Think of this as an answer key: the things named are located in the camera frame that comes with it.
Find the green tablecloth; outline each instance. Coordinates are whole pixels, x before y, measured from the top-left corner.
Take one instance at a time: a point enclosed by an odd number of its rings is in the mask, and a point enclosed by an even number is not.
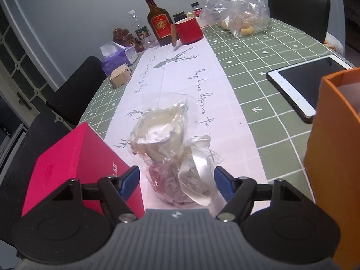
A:
[[[311,125],[301,121],[265,74],[333,52],[304,32],[273,19],[262,32],[244,38],[234,38],[218,26],[203,32],[239,100],[268,182],[284,178],[312,198],[302,164]],[[105,80],[80,123],[88,122],[105,138],[125,88],[114,90]]]

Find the transparent plastic bag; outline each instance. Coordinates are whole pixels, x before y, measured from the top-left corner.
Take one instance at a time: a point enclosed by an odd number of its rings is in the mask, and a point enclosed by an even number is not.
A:
[[[147,164],[146,177],[160,199],[177,207],[194,203],[208,206],[218,196],[214,169],[221,158],[209,150],[210,136],[188,138],[189,101],[186,98],[167,108],[148,108],[134,127],[129,143],[132,152]],[[210,156],[216,157],[215,164]]]
[[[270,16],[263,0],[207,0],[200,19],[242,37],[261,31]]]

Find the tablet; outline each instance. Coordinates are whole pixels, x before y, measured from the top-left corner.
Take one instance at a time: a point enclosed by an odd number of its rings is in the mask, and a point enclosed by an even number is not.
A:
[[[266,78],[292,105],[301,119],[311,123],[316,114],[321,78],[345,69],[352,67],[339,57],[328,55],[269,71]]]

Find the mug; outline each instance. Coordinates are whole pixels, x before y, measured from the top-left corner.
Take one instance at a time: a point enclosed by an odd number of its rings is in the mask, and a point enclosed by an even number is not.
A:
[[[195,17],[188,17],[171,25],[171,41],[174,47],[176,46],[176,33],[183,45],[197,42],[204,36]]]

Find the chair backrest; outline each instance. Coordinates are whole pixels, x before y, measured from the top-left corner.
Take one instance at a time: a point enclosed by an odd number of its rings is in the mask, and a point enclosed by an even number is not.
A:
[[[88,57],[84,63],[47,99],[47,106],[66,121],[77,125],[89,102],[104,82],[101,61]]]
[[[21,218],[26,191],[38,157],[70,130],[62,123],[36,116],[0,186],[0,239],[12,245],[11,231]]]
[[[270,17],[290,24],[324,43],[330,0],[268,0]]]

